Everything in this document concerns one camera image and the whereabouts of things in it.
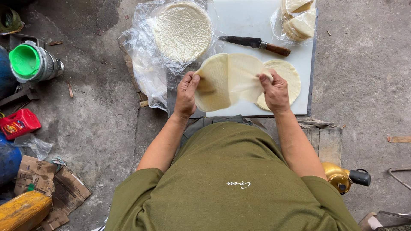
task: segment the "yellow container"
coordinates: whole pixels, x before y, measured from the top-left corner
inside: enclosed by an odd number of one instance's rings
[[[0,206],[0,231],[29,231],[48,214],[50,197],[36,191],[18,195]]]

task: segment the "gold kettle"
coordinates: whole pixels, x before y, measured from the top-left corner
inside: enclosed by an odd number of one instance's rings
[[[324,172],[328,182],[334,186],[337,191],[344,195],[353,183],[369,186],[371,184],[371,175],[364,169],[347,170],[330,162],[323,162]]]

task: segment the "knife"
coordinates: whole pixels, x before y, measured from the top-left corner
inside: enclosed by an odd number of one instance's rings
[[[230,42],[238,45],[250,46],[251,48],[260,48],[268,50],[285,57],[287,57],[291,53],[290,49],[261,41],[260,38],[220,36],[218,37],[218,39],[221,41]]]

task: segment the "hand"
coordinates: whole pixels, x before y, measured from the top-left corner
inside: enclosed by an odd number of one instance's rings
[[[177,100],[175,102],[174,114],[188,119],[196,111],[194,91],[200,82],[200,76],[193,76],[194,72],[187,72],[177,87]]]
[[[290,110],[287,81],[281,78],[274,69],[268,71],[272,75],[272,83],[266,75],[260,75],[260,82],[264,88],[264,97],[268,108],[274,115],[281,111]]]

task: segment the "red plastic jerry can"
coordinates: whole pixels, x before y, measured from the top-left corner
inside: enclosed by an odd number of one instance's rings
[[[37,116],[26,108],[0,119],[0,128],[7,140],[15,139],[41,127]]]

